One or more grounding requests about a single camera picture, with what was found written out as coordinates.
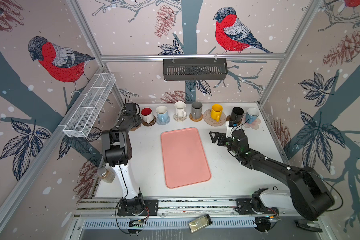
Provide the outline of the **brown round wooden coaster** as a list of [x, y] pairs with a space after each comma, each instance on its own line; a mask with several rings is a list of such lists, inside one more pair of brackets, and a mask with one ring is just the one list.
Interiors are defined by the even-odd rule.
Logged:
[[230, 119], [230, 115], [227, 116], [226, 118], [226, 127], [237, 127], [239, 126], [242, 122], [241, 122], [241, 119], [238, 119], [237, 121], [236, 120], [231, 120]]

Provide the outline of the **round bunny print coaster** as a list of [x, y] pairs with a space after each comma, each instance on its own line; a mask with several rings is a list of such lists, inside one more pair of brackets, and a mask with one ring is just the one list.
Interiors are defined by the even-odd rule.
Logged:
[[211, 117], [211, 110], [212, 109], [208, 109], [206, 110], [204, 113], [203, 113], [203, 119], [204, 121], [210, 125], [210, 126], [213, 126], [213, 127], [220, 127], [220, 126], [223, 126], [225, 125], [225, 122], [226, 122], [226, 119], [227, 119], [227, 116], [222, 113], [221, 117], [220, 117], [220, 120], [217, 122], [216, 120], [214, 120], [212, 117]]

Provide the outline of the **light blue mug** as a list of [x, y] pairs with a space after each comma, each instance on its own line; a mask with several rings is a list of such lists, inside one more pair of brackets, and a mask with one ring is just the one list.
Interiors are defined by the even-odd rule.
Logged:
[[160, 118], [162, 122], [164, 122], [168, 115], [168, 108], [166, 106], [159, 106], [156, 108], [157, 116]]

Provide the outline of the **tan paw shaped coaster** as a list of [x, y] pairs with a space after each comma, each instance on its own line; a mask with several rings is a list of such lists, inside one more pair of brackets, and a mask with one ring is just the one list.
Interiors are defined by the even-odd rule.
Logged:
[[139, 129], [141, 126], [142, 126], [142, 125], [139, 125], [139, 126], [137, 126], [137, 127], [133, 127], [133, 128], [131, 128], [131, 131], [134, 132], [134, 131], [136, 131], [137, 129]]

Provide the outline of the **grey round felt coaster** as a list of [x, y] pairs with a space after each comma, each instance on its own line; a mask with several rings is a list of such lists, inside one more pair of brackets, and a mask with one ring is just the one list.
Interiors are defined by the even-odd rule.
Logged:
[[162, 122], [162, 121], [160, 120], [160, 118], [157, 117], [157, 124], [158, 124], [158, 125], [167, 125], [170, 121], [171, 121], [171, 118], [170, 118], [170, 117], [167, 117], [167, 119], [166, 119], [164, 122]]

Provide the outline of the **grey mug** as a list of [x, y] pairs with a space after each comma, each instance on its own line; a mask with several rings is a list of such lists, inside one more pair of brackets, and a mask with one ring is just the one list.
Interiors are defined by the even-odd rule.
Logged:
[[203, 104], [200, 102], [193, 102], [192, 103], [192, 111], [191, 116], [194, 120], [197, 120], [202, 117], [202, 108]]

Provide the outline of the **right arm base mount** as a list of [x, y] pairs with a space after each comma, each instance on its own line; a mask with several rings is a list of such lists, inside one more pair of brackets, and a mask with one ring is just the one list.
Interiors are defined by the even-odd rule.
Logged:
[[267, 215], [266, 217], [255, 217], [255, 229], [260, 233], [266, 233], [274, 228], [278, 222], [279, 209], [266, 207], [260, 196], [268, 188], [261, 188], [254, 192], [251, 199], [236, 199], [234, 211], [239, 215]]

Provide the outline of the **red interior white mug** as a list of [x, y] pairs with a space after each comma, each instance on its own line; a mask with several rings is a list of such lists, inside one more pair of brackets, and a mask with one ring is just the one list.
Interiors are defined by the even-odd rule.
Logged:
[[151, 108], [143, 108], [141, 110], [141, 115], [143, 121], [147, 124], [150, 124], [154, 120], [154, 115]]

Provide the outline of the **dark brown glossy coaster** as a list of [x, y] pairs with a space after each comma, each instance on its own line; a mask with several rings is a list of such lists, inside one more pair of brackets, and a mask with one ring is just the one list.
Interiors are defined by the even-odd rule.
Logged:
[[151, 126], [153, 126], [156, 122], [157, 122], [157, 118], [154, 116], [154, 119], [153, 119], [152, 121], [150, 121], [149, 123], [143, 121], [143, 125], [144, 125], [145, 127], [151, 127]]

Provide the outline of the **yellow mug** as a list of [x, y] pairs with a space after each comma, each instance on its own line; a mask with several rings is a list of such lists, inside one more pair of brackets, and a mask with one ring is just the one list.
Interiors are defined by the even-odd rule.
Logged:
[[220, 121], [221, 115], [223, 113], [223, 107], [219, 104], [215, 104], [211, 108], [211, 118], [216, 122]]

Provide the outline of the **black mug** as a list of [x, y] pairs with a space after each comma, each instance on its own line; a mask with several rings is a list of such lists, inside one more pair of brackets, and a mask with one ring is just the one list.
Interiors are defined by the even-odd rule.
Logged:
[[243, 115], [244, 115], [244, 110], [240, 107], [234, 107], [232, 109], [232, 112], [230, 114], [230, 119], [233, 121], [233, 120], [238, 120], [238, 119], [241, 119], [242, 121], [242, 118], [243, 118]]

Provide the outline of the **white blue handled mug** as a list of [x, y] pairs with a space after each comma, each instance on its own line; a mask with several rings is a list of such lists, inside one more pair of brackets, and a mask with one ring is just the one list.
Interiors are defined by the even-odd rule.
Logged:
[[248, 108], [245, 118], [246, 124], [252, 124], [259, 116], [260, 111], [256, 108]]

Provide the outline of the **white faceted mug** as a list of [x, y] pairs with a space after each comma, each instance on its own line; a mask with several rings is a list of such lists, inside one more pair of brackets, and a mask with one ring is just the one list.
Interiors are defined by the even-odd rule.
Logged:
[[182, 102], [182, 101], [176, 102], [175, 108], [176, 108], [176, 116], [178, 118], [183, 118], [183, 117], [187, 116], [186, 111], [185, 111], [185, 108], [186, 108], [185, 102]]

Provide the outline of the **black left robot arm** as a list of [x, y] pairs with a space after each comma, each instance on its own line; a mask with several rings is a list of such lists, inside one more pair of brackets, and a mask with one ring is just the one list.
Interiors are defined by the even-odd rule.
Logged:
[[121, 114], [116, 126], [101, 136], [103, 160], [115, 171], [126, 200], [136, 198], [140, 193], [129, 166], [133, 155], [129, 131], [142, 122], [139, 114]]

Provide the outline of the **pink flower shaped coaster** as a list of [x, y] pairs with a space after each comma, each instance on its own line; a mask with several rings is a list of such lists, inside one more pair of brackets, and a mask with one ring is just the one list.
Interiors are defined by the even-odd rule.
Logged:
[[251, 129], [257, 130], [257, 129], [259, 129], [261, 122], [262, 121], [259, 118], [256, 118], [251, 124], [245, 123], [243, 125], [243, 127], [247, 128], [247, 129], [251, 128]]

